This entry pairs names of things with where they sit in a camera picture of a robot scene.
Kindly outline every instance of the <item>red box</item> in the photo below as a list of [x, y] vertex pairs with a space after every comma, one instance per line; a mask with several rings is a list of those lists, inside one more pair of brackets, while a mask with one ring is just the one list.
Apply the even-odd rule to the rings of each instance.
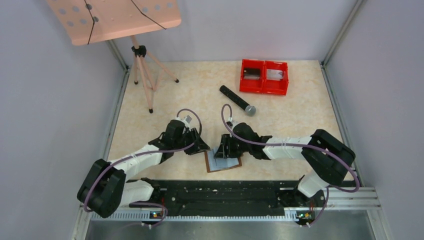
[[[259, 79], [246, 79], [245, 68], [259, 69]], [[282, 71], [282, 79], [267, 79], [267, 69]], [[240, 92], [286, 95], [289, 86], [288, 70], [286, 62], [243, 59], [241, 62]]]

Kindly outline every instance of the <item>beige table surface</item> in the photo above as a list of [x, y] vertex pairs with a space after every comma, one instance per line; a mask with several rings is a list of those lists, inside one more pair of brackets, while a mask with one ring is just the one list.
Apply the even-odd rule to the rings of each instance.
[[[179, 109], [194, 110], [203, 125], [202, 139], [211, 147], [219, 145], [221, 134], [227, 133], [221, 121], [221, 107], [230, 103], [233, 119], [246, 122], [260, 136], [310, 136], [316, 129], [325, 129], [341, 139], [330, 97], [318, 61], [288, 61], [289, 85], [286, 96], [239, 92], [241, 61], [166, 62], [180, 82], [163, 74], [154, 93], [150, 114], [142, 84], [134, 84], [131, 74], [119, 113], [109, 160], [118, 159], [142, 148], [164, 132]], [[153, 78], [158, 67], [149, 63]], [[256, 106], [255, 116], [226, 98], [219, 87], [226, 85]], [[194, 116], [192, 126], [198, 124]], [[136, 177], [167, 180], [298, 180], [312, 168], [305, 160], [257, 160], [245, 153], [242, 167], [207, 173], [203, 153], [188, 156], [177, 152], [160, 165], [140, 172]]]

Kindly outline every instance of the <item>white wall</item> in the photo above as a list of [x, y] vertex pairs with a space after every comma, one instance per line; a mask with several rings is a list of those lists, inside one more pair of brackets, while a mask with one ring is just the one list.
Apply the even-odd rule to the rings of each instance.
[[0, 1], [0, 239], [70, 238], [122, 74], [105, 43], [72, 46], [45, 1]]
[[[179, 0], [180, 26], [137, 39], [161, 61], [322, 60], [355, 2]], [[131, 65], [131, 40], [116, 43]]]
[[423, 239], [424, 1], [369, 0], [329, 64], [362, 179], [394, 239]]

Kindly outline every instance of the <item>black string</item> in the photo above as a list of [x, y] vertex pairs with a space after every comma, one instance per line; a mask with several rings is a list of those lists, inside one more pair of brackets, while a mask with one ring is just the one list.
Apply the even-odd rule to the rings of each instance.
[[88, 42], [87, 42], [87, 45], [89, 45], [90, 44], [90, 40], [92, 39], [94, 24], [96, 23], [96, 21], [94, 21], [94, 17], [92, 15], [92, 11], [90, 10], [89, 5], [87, 4], [87, 1], [84, 0], [84, 2], [85, 2], [85, 7], [88, 9], [88, 12], [90, 13], [91, 19], [93, 20], [93, 26], [91, 27], [90, 36], [88, 37]]
[[134, 4], [134, 6], [138, 9], [138, 11], [143, 15], [143, 16], [145, 16], [146, 18], [148, 18], [148, 19], [150, 19], [150, 21], [152, 21], [152, 22], [154, 22], [155, 24], [157, 24], [158, 26], [160, 26], [161, 28], [163, 28], [163, 29], [165, 29], [166, 30], [166, 28], [164, 27], [164, 26], [162, 26], [162, 25], [160, 25], [159, 23], [157, 23], [155, 20], [153, 20], [153, 19], [151, 19], [149, 16], [147, 16], [146, 14], [144, 14], [141, 10], [140, 10], [140, 8], [134, 3], [134, 1], [133, 0], [131, 0], [131, 2], [132, 2], [132, 4]]

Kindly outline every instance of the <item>microphone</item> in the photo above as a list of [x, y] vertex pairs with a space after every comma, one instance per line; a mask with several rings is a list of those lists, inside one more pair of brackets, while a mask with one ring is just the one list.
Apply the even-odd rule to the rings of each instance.
[[219, 88], [219, 91], [223, 93], [225, 96], [227, 96], [235, 104], [237, 104], [241, 109], [243, 109], [248, 116], [252, 117], [253, 115], [255, 115], [256, 107], [247, 103], [245, 100], [243, 100], [233, 91], [231, 91], [228, 87], [226, 87], [225, 85], [222, 85]]

